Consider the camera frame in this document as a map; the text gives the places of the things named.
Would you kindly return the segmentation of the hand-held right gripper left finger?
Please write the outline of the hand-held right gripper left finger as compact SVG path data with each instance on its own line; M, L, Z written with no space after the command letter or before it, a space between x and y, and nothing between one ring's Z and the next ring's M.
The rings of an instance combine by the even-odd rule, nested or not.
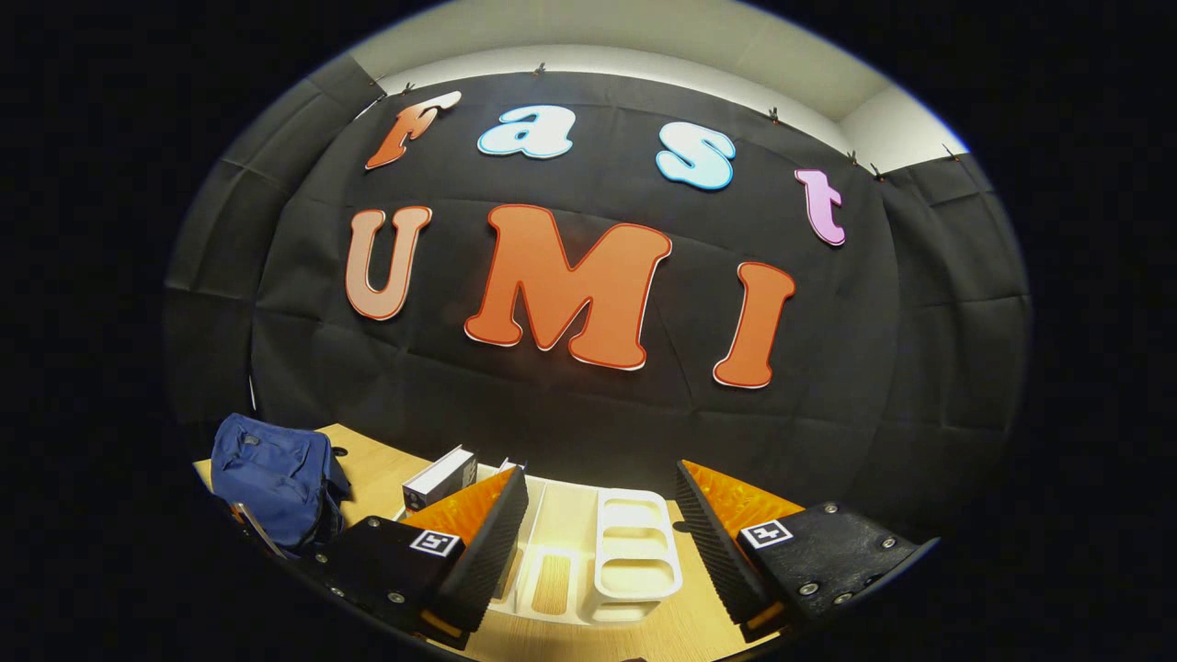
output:
M308 577L397 633L463 649L508 570L528 507L512 466L395 522L370 516L308 557Z

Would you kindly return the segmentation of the white bookshelf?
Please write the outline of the white bookshelf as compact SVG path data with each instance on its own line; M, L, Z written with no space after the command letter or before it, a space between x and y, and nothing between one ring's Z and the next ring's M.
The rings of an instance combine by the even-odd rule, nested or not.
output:
M576 627L646 618L681 588L659 494L528 477L511 565L488 610Z

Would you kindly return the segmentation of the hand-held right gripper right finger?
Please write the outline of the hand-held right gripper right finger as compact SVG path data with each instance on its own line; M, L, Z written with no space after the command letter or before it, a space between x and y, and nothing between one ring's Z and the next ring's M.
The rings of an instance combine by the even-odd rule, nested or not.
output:
M730 620L749 644L813 630L913 567L917 543L838 499L799 507L727 474L677 464L676 503Z

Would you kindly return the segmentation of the white spine book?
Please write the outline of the white spine book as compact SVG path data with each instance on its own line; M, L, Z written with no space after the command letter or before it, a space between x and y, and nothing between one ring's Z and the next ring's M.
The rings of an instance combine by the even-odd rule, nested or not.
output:
M401 485L404 507L412 515L459 494L476 483L476 452L458 445Z

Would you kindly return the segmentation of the black backdrop cloth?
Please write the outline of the black backdrop cloth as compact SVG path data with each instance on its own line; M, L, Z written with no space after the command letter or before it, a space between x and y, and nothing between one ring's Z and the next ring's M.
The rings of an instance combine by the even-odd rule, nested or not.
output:
M694 461L802 504L945 535L1006 448L1030 287L971 155L865 168L753 110L594 73L459 80L398 163L395 114L306 80L222 152L165 280L177 418L343 424L434 458L466 444L550 479L672 497ZM669 236L645 365L471 339L488 213L554 216L580 260L616 223Z

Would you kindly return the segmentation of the blue schoolbag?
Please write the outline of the blue schoolbag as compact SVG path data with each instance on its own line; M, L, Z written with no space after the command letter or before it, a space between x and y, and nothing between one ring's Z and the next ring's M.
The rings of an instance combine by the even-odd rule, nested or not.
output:
M328 436L315 430L231 413L211 449L211 490L244 504L290 557L319 552L348 527L340 503L350 479Z

